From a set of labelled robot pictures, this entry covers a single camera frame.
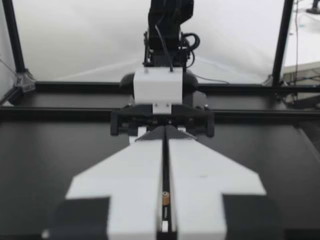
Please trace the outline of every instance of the white table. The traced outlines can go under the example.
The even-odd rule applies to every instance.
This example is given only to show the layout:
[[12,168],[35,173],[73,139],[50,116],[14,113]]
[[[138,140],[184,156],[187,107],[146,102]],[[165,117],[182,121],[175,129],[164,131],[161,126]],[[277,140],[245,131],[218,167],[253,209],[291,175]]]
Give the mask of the white table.
[[[320,68],[320,15],[306,13],[312,0],[299,3],[298,13],[298,71]],[[290,35],[286,48],[283,73],[295,73],[297,64],[296,14],[292,14]]]

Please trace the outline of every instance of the white wall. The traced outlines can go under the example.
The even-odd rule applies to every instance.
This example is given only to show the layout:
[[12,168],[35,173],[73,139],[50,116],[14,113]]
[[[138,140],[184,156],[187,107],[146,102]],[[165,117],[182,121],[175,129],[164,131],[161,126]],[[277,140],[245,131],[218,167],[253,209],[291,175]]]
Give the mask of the white wall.
[[[0,59],[12,70],[16,70],[2,1],[0,1]],[[14,75],[0,62],[0,99],[12,87],[13,80]]]
[[[42,81],[118,82],[143,61],[151,0],[16,0],[27,67]],[[195,0],[192,70],[233,83],[272,72],[284,0]]]

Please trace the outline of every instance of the black cable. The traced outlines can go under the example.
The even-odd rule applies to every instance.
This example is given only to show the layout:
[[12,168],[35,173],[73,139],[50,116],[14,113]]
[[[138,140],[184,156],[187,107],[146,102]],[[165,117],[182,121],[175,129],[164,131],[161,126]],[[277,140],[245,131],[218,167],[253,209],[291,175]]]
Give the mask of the black cable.
[[194,51],[191,51],[191,55],[192,55],[192,63],[189,66],[186,67],[187,69],[191,68],[194,65],[195,61],[196,61],[196,56],[195,56]]
[[299,1],[296,2],[295,11],[295,31],[296,31],[296,63],[295,63],[295,80],[294,86],[297,85],[298,80],[298,65],[299,65],[299,27],[298,27],[298,12],[299,12]]
[[223,83],[223,84],[230,84],[230,82],[228,81],[223,81],[223,80],[216,80],[216,79],[211,79],[211,78],[206,78],[203,76],[199,76],[193,73],[194,76],[196,76],[199,79],[203,79],[203,80],[207,80],[207,81],[211,81],[211,82],[217,82],[217,83]]
[[[167,4],[167,0],[163,0],[163,10],[165,9],[166,7],[166,4]],[[163,13],[162,17],[159,19],[159,21],[156,23],[156,25],[154,26],[155,30],[157,31],[158,35],[159,35],[159,38],[160,38],[160,41],[161,41],[161,44],[162,44],[162,48],[163,48],[163,51],[164,51],[164,54],[166,55],[166,57],[168,58],[168,63],[169,63],[169,66],[170,66],[170,72],[173,72],[174,71],[174,66],[172,64],[172,61],[171,61],[171,58],[170,58],[170,55],[169,55],[169,51],[168,51],[168,48],[167,48],[167,45],[166,45],[166,42],[159,30],[159,27],[158,25],[163,21],[165,17],[165,13]]]
[[2,63],[11,73],[14,74],[14,76],[17,77],[17,73],[14,70],[12,70],[11,67],[9,67],[9,65],[6,64],[1,58],[0,58],[0,63]]

